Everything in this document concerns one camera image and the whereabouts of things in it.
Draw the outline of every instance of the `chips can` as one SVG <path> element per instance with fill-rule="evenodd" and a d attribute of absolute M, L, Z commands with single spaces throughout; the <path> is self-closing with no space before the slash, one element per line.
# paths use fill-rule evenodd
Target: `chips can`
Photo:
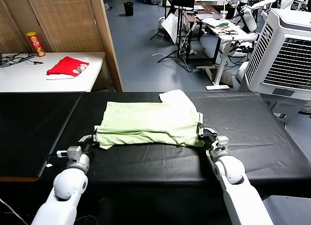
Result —
<path fill-rule="evenodd" d="M 39 42 L 37 34 L 35 32 L 28 32 L 27 36 L 31 44 L 35 48 L 35 52 L 37 53 L 37 56 L 45 56 L 45 52 L 43 50 L 41 43 Z"/>

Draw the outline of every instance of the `black table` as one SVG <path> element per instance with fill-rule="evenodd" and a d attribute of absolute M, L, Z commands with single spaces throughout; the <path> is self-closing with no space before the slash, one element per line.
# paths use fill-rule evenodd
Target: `black table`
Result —
<path fill-rule="evenodd" d="M 204 114 L 205 125 L 229 137 L 231 154 L 244 163 L 251 184 L 261 196 L 311 196 L 309 162 L 259 95 L 221 92 L 187 95 Z M 2 180 L 40 177 L 33 183 L 1 182 L 0 188 L 6 192 L 1 198 L 27 214 L 36 213 L 46 201 L 54 177 L 64 169 L 66 160 L 55 158 L 51 161 L 58 160 L 62 165 L 45 168 L 47 155 L 77 145 L 79 138 L 91 133 L 93 126 L 101 123 L 107 101 L 160 102 L 158 93 L 107 92 L 0 94 L 0 99 L 0 176 L 5 176 Z M 194 217 L 205 219 L 209 211 L 214 220 L 224 215 L 228 218 L 221 187 L 200 149 L 141 144 L 98 149 L 94 154 L 87 174 L 89 185 L 79 210 L 88 211 L 102 197 L 113 200 L 112 204 L 107 202 L 109 208 L 115 203 L 119 208 L 120 200 L 123 208 L 129 205 L 133 210 L 141 208 L 140 200 L 149 201 L 151 207 L 170 207 L 168 201 L 178 206 L 180 200 L 193 204 L 201 198 L 198 206 L 189 208 Z M 128 203 L 133 200 L 138 204 Z M 204 209 L 196 209 L 199 205 L 204 205 Z"/>
<path fill-rule="evenodd" d="M 0 93 L 0 181 L 36 181 L 81 93 Z"/>
<path fill-rule="evenodd" d="M 253 185 L 264 189 L 311 179 L 311 167 L 268 107 L 253 93 L 187 93 L 204 124 L 229 137 L 229 149 L 240 159 Z M 76 145 L 99 125 L 106 103 L 160 102 L 158 93 L 85 93 L 73 112 L 55 150 Z M 114 146 L 98 149 L 88 172 L 89 183 L 108 192 L 142 185 L 150 187 L 219 187 L 200 149 L 165 144 Z M 46 169 L 42 179 L 52 180 L 61 169 Z"/>

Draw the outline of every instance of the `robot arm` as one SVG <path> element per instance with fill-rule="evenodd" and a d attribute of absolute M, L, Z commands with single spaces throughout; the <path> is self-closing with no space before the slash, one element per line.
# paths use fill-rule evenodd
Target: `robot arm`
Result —
<path fill-rule="evenodd" d="M 252 16 L 252 10 L 258 9 L 264 5 L 275 2 L 276 0 L 263 0 L 260 1 L 253 6 L 248 6 L 248 0 L 240 0 L 240 6 L 237 8 L 238 14 L 235 17 L 242 16 L 242 20 L 244 23 L 243 30 L 247 33 L 255 31 L 257 28 L 257 24 Z"/>
<path fill-rule="evenodd" d="M 58 151 L 58 157 L 67 157 L 67 168 L 56 176 L 47 201 L 40 207 L 32 225 L 73 225 L 77 206 L 87 187 L 91 148 L 99 146 L 95 135 L 84 136 L 78 147 Z"/>
<path fill-rule="evenodd" d="M 224 192 L 224 201 L 233 225 L 273 225 L 256 189 L 249 183 L 243 163 L 228 152 L 229 139 L 211 128 L 201 128 L 207 157 Z"/>

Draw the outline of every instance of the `white robot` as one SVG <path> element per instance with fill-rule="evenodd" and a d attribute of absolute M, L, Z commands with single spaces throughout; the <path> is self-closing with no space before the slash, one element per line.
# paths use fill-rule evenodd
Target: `white robot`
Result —
<path fill-rule="evenodd" d="M 229 139 L 204 127 L 199 128 L 198 138 L 205 143 L 206 154 L 223 189 L 232 224 L 272 225 L 261 197 L 248 181 L 243 163 L 229 154 Z M 86 173 L 92 149 L 97 147 L 99 143 L 93 134 L 84 136 L 78 147 L 57 152 L 58 157 L 68 157 L 67 168 L 54 179 L 52 191 L 32 225 L 74 224 L 77 205 L 87 187 Z"/>
<path fill-rule="evenodd" d="M 242 30 L 244 30 L 246 33 L 249 34 L 249 40 L 244 42 L 242 41 L 234 42 L 233 49 L 229 52 L 230 56 L 243 57 L 245 56 L 246 53 L 252 52 L 252 50 L 254 49 L 254 44 L 256 43 L 256 40 L 259 37 L 258 33 L 250 33 L 255 31 L 257 28 L 257 24 L 252 15 L 252 11 L 259 9 L 260 7 L 264 7 L 268 4 L 274 3 L 275 1 L 277 0 L 263 0 L 252 6 L 247 5 L 248 0 L 232 0 L 229 2 L 229 6 L 239 2 L 237 6 L 238 14 L 235 15 L 234 18 L 241 17 L 244 24 Z M 290 9 L 294 0 L 280 0 L 280 1 L 281 1 L 280 9 Z M 261 15 L 264 18 L 264 20 L 266 20 L 266 18 L 268 17 L 268 11 L 263 10 Z"/>

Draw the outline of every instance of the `red cloth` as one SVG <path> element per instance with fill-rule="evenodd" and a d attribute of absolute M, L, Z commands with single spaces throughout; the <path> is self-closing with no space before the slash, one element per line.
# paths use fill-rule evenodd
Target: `red cloth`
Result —
<path fill-rule="evenodd" d="M 78 76 L 89 65 L 88 62 L 79 61 L 66 56 L 60 60 L 52 69 L 47 71 L 47 75 L 50 74 L 67 74 L 72 76 Z"/>

